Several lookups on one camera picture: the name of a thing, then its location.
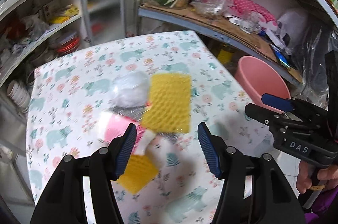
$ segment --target screw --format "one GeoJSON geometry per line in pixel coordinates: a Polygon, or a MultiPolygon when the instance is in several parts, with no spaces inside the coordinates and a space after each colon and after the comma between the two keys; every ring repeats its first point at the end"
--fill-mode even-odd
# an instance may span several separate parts
{"type": "Polygon", "coordinates": [[[272,156],[268,153],[264,153],[263,154],[263,158],[266,160],[266,161],[270,161],[272,159],[272,156]]]}
{"type": "Polygon", "coordinates": [[[236,152],[236,149],[234,147],[227,147],[226,151],[230,154],[234,154],[236,152]]]}
{"type": "Polygon", "coordinates": [[[99,149],[99,154],[106,154],[108,152],[108,149],[106,147],[102,147],[99,149]]]}
{"type": "Polygon", "coordinates": [[[64,157],[64,161],[65,162],[69,162],[70,160],[72,160],[72,156],[71,155],[66,155],[65,157],[64,157]]]}

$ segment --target clear glass cup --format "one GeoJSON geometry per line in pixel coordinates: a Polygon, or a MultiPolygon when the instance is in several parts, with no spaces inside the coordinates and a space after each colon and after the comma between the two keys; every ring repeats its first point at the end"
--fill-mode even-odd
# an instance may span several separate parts
{"type": "Polygon", "coordinates": [[[256,12],[245,10],[240,29],[248,34],[258,34],[262,27],[259,25],[259,17],[256,12]]]}

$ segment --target yellow sponge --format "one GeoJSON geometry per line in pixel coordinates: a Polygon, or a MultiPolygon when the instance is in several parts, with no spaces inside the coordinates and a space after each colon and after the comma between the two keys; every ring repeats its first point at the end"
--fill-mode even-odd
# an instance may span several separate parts
{"type": "Polygon", "coordinates": [[[190,75],[155,74],[151,77],[150,109],[142,117],[142,126],[154,132],[189,132],[190,75]]]}
{"type": "Polygon", "coordinates": [[[158,173],[158,169],[145,155],[131,155],[124,174],[117,180],[133,195],[138,193],[158,173]]]}

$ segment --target pink bucket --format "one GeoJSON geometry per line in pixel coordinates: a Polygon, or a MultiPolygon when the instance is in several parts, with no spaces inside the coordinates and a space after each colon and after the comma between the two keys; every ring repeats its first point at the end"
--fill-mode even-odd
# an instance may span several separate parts
{"type": "Polygon", "coordinates": [[[244,56],[239,59],[234,77],[256,105],[277,113],[283,113],[283,111],[274,107],[264,105],[261,101],[264,93],[283,99],[291,97],[283,79],[267,63],[252,56],[244,56]]]}

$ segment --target hand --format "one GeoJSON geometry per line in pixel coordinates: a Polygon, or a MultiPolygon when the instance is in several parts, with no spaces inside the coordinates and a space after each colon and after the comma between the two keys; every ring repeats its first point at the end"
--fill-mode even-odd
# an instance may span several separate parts
{"type": "MultiPolygon", "coordinates": [[[[303,194],[312,185],[308,173],[309,164],[305,161],[301,161],[298,169],[299,173],[297,176],[296,188],[299,193],[303,194]]],[[[317,178],[319,180],[327,180],[327,185],[324,190],[334,189],[338,185],[338,165],[331,165],[328,168],[321,169],[317,174],[317,178]]]]}

